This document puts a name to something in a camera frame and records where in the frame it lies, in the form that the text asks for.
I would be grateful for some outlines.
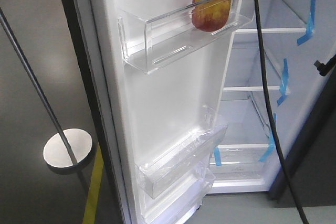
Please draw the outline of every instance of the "gray floor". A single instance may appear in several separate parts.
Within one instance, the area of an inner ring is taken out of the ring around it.
[[[186,224],[301,224],[296,208],[275,208],[266,193],[206,196]],[[336,206],[306,207],[310,224],[335,224]]]
[[[96,142],[61,1],[0,0],[0,6],[63,129],[83,129]],[[82,223],[93,162],[82,170],[81,179],[76,173],[53,173],[42,153],[54,134],[54,125],[0,27],[1,224]],[[105,176],[102,191],[104,198],[109,196]],[[97,216],[96,223],[107,223],[108,213]]]

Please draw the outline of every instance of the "black cable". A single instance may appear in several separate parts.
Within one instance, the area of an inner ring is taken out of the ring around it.
[[[282,150],[281,150],[281,146],[280,146],[279,137],[278,137],[278,133],[277,133],[277,130],[276,130],[275,122],[274,122],[274,119],[273,119],[273,116],[272,116],[272,107],[271,107],[271,104],[270,104],[268,87],[267,87],[265,52],[264,52],[263,35],[262,35],[262,32],[261,32],[261,21],[260,21],[259,1],[258,0],[254,0],[254,6],[255,6],[255,12],[256,12],[256,23],[257,23],[258,41],[259,41],[261,78],[263,80],[262,87],[263,87],[263,90],[264,90],[264,98],[265,98],[268,120],[269,120],[269,123],[270,123],[272,135],[274,137],[274,142],[275,142],[276,150],[277,150],[277,153],[278,153],[278,156],[279,156],[281,168],[282,168],[282,171],[285,174],[286,182],[288,184],[290,193],[292,194],[292,197],[294,199],[295,206],[298,209],[298,212],[299,212],[299,215],[301,217],[302,222],[304,224],[309,224],[308,220],[307,220],[307,217],[304,213],[304,210],[302,208],[301,202],[300,202],[300,200],[299,200],[299,198],[296,194],[296,191],[293,187],[293,184],[291,182],[290,175],[289,175],[289,172],[288,172],[287,167],[286,167],[285,158],[283,157],[284,155],[283,155]]]

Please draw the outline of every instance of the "black refrigerator exterior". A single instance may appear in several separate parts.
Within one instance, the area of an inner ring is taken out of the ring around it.
[[[336,205],[336,69],[308,116],[287,158],[304,206]],[[283,172],[269,190],[278,207],[294,206]]]

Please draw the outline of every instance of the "refrigerator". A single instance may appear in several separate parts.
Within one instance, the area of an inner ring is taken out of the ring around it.
[[[224,27],[198,8],[229,1]],[[280,170],[253,0],[62,0],[125,223],[184,223],[207,194],[268,191]],[[270,99],[286,155],[336,53],[336,0],[260,0]]]

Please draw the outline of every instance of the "wire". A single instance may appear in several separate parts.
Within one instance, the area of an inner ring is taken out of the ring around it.
[[[57,117],[55,116],[54,114],[54,111],[52,110],[51,106],[50,106],[50,103],[46,97],[46,95],[44,94],[42,88],[41,88],[41,85],[40,83],[38,82],[19,42],[17,41],[14,33],[13,33],[13,30],[12,28],[10,27],[8,21],[7,21],[7,18],[5,16],[5,14],[3,13],[1,7],[0,7],[0,24],[2,25],[2,27],[4,28],[5,30],[5,33],[10,41],[10,43],[12,44],[16,54],[18,55],[21,63],[22,63],[22,66],[24,67],[24,69],[26,70],[34,88],[36,89],[36,92],[38,94],[38,96],[40,97],[41,99],[41,102],[43,103],[44,107],[46,108],[48,114],[49,114],[49,117],[50,119],[52,120],[58,134],[60,135],[63,143],[64,143],[64,146],[66,147],[67,149],[67,152],[70,156],[70,159],[72,161],[72,164],[73,165],[77,165],[78,162],[76,160],[76,157],[73,153],[73,150],[71,149],[71,146],[69,144],[69,141],[67,140],[67,137],[65,136],[63,130],[62,130],[62,127],[61,125],[59,124],[58,120],[57,120]]]
[[[276,130],[276,126],[275,126],[275,122],[272,116],[272,107],[270,104],[270,100],[269,100],[269,93],[268,93],[268,88],[267,88],[267,76],[266,76],[266,64],[265,64],[265,52],[264,52],[264,43],[263,43],[263,34],[261,32],[261,21],[260,21],[260,12],[259,12],[259,1],[258,0],[254,0],[254,6],[255,6],[255,12],[256,12],[256,23],[257,23],[257,31],[258,31],[258,42],[259,42],[259,52],[260,52],[260,64],[261,64],[261,78],[263,80],[263,90],[264,90],[264,98],[265,98],[265,104],[266,104],[266,109],[267,109],[267,115],[268,115],[268,120],[270,123],[270,127],[271,127],[271,131],[274,137],[274,142],[275,142],[275,146],[276,146],[276,150],[279,156],[279,160],[280,160],[280,164],[281,164],[281,168],[282,171],[285,174],[285,179],[287,182],[287,185],[289,187],[290,193],[294,199],[295,202],[295,206],[298,210],[298,213],[301,217],[301,220],[304,224],[309,224],[307,217],[304,213],[304,210],[302,208],[301,202],[296,194],[296,191],[294,189],[294,186],[291,182],[290,179],[290,175],[289,172],[287,170],[286,167],[286,162],[285,162],[285,158],[283,157],[283,153],[281,150],[281,146],[280,146],[280,142],[279,142],[279,137],[278,137],[278,133]]]

